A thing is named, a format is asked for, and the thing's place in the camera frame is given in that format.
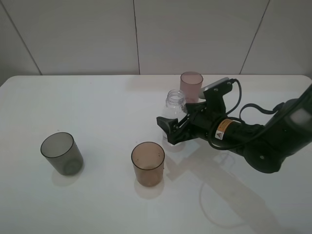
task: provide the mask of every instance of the warning label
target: warning label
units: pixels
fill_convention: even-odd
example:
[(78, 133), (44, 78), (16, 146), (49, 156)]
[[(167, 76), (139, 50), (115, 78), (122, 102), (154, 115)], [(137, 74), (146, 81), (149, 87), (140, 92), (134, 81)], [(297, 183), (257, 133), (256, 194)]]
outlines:
[(219, 124), (218, 129), (217, 129), (217, 131), (215, 132), (215, 138), (217, 138), (217, 139), (219, 139), (219, 140), (222, 140), (226, 129), (228, 128), (228, 126), (229, 126), (232, 122), (233, 122), (233, 120), (230, 120), (230, 119), (225, 119), (225, 120), (223, 120), (223, 121)]

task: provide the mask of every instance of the black cable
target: black cable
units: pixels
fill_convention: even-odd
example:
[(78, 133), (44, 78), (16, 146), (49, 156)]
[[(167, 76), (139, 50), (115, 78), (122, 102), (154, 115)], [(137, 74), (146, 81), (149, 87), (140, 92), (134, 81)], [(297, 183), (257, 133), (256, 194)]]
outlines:
[(235, 149), (237, 147), (241, 147), (245, 144), (248, 144), (249, 142), (257, 139), (258, 137), (260, 137), (262, 134), (264, 134), (265, 132), (267, 132), (270, 127), (273, 125), (274, 122), (277, 122), (277, 121), (280, 121), (282, 118), (284, 118), (286, 115), (288, 115), (291, 111), (294, 110), (295, 107), (297, 107), (297, 105), (301, 102), (302, 99), (304, 99), (310, 92), (312, 92), (312, 85), (310, 85), (310, 87), (301, 95), (300, 98), (297, 99), (297, 101), (287, 110), (285, 111), (283, 114), (279, 115), (277, 118), (276, 118), (276, 121), (272, 121), (270, 122), (261, 132), (259, 132), (258, 134), (256, 134), (254, 137), (250, 138), (249, 140), (245, 141), (245, 142), (242, 142), (240, 144), (236, 144), (236, 145), (233, 145), (233, 146), (229, 146), (229, 147), (218, 147), (218, 146), (215, 146), (213, 145), (212, 143), (212, 135), (213, 133), (215, 132), (214, 129), (217, 127), (217, 125), (220, 123), (220, 121), (222, 119), (225, 119), (225, 118), (228, 118), (228, 119), (234, 119), (233, 117), (222, 117), (222, 118), (219, 118), (214, 124), (213, 124), (213, 127), (211, 128), (211, 131), (209, 132), (208, 134), (208, 138), (207, 138), (207, 141), (209, 143), (209, 145), (211, 147), (213, 147), (214, 149), (217, 149), (217, 150), (231, 150), (231, 149)]
[(232, 113), (232, 112), (240, 105), (240, 102), (241, 102), (241, 100), (242, 100), (242, 86), (240, 85), (239, 80), (237, 80), (237, 79), (231, 79), (231, 82), (232, 82), (232, 83), (234, 83), (234, 82), (237, 83), (238, 88), (239, 88), (239, 98), (238, 98), (238, 102), (237, 102), (237, 104), (235, 105), (235, 107), (233, 107), (233, 109), (231, 109), (230, 111), (228, 111), (228, 112), (226, 113), (226, 115)]

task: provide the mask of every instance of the white wall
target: white wall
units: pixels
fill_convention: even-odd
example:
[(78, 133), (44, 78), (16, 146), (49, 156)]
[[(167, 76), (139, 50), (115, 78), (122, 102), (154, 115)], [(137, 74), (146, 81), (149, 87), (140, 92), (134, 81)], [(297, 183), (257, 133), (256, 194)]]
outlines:
[(1, 1), (13, 24), (0, 4), (0, 84), (40, 71), (312, 75), (311, 0)]
[(39, 71), (0, 3), (0, 85), (17, 75), (39, 75)]

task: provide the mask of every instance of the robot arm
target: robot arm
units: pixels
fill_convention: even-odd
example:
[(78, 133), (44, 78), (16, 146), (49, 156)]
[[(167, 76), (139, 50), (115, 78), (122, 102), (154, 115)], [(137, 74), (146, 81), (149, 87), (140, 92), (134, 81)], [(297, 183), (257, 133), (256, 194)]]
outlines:
[[(239, 102), (226, 113), (223, 96), (232, 90), (234, 82), (240, 88)], [(312, 85), (300, 98), (281, 103), (272, 112), (255, 104), (245, 106), (256, 107), (266, 114), (277, 112), (266, 125), (249, 125), (240, 118), (228, 117), (241, 99), (236, 79), (221, 79), (204, 87), (199, 96), (206, 101), (186, 104), (188, 114), (180, 122), (157, 117), (169, 143), (201, 138), (215, 149), (243, 156), (258, 171), (273, 173), (279, 171), (286, 157), (312, 141)]]

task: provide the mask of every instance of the plastic cup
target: plastic cup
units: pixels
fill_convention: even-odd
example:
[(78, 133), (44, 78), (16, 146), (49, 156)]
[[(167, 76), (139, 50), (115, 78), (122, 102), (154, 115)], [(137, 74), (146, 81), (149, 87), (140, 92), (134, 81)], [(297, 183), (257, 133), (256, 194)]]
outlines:
[(131, 153), (131, 160), (141, 185), (152, 187), (162, 180), (165, 152), (160, 145), (154, 142), (137, 145)]
[(185, 94), (186, 103), (198, 102), (203, 80), (203, 76), (197, 72), (185, 72), (181, 75), (180, 90)]
[(61, 175), (74, 175), (83, 166), (81, 153), (69, 133), (55, 133), (49, 136), (42, 143), (40, 151)]

